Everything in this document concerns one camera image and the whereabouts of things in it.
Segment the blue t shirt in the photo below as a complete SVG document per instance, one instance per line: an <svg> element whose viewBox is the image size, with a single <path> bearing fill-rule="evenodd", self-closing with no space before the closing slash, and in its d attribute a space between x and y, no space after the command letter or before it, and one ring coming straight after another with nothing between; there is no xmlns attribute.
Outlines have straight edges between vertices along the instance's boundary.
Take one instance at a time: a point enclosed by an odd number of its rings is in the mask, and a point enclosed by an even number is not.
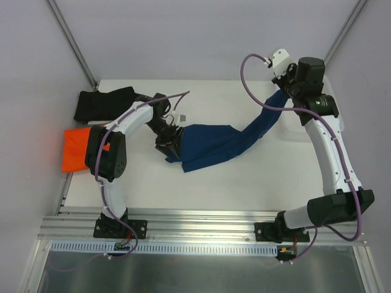
<svg viewBox="0 0 391 293"><path fill-rule="evenodd" d="M248 150L278 121L281 112L263 108L243 130L230 125L184 127L178 155L168 154L168 163L180 162L184 172L227 162Z"/></svg>

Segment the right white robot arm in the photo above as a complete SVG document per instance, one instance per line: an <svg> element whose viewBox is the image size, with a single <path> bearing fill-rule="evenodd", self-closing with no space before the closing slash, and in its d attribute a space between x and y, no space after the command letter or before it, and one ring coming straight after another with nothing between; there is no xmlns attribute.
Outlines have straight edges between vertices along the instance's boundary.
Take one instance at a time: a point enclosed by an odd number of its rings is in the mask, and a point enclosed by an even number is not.
<svg viewBox="0 0 391 293"><path fill-rule="evenodd" d="M290 56L273 56L271 62L273 83L292 99L294 111L313 144L324 194L301 208L285 211L284 220L273 226L275 237L287 241L298 228L358 221L375 197L372 190L362 187L349 161L337 103L323 92L323 60L303 57L295 63Z"/></svg>

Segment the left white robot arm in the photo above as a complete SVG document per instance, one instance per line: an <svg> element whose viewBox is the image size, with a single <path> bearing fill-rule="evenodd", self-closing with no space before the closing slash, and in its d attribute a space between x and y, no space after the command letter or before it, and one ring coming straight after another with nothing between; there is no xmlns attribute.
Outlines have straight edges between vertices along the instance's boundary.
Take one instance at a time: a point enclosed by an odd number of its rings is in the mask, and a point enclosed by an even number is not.
<svg viewBox="0 0 391 293"><path fill-rule="evenodd" d="M156 135L155 148L166 157L179 159L183 128L173 121L166 122L164 117L170 112L170 99L186 94L138 96L118 118L90 129L85 164L100 187L101 217L109 220L107 229L113 236L122 237L128 230L128 222L124 219L127 206L119 183L127 164L127 140L147 125Z"/></svg>

